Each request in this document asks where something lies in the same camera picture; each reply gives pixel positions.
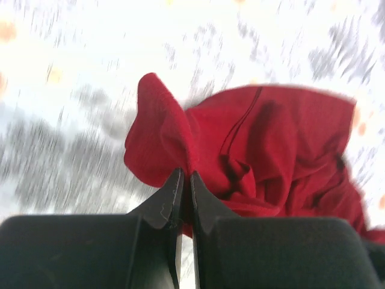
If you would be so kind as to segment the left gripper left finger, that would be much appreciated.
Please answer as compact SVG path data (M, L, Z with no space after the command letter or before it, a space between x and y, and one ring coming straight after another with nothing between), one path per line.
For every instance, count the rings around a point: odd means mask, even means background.
M10 217L2 288L178 288L184 174L127 214Z

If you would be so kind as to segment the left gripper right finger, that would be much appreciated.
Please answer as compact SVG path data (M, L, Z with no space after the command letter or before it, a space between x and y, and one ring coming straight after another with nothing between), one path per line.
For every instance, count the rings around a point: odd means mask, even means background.
M335 218L246 218L191 176L198 288L383 288L384 248Z

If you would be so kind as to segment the red t-shirt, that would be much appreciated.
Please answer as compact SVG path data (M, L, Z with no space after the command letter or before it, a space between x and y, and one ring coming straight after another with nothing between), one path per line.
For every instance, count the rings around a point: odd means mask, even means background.
M282 85L245 86L183 109L154 74L138 83L138 113L124 162L161 187L171 172L198 172L211 193L243 217L347 220L364 238L359 191L342 159L355 104L326 92Z

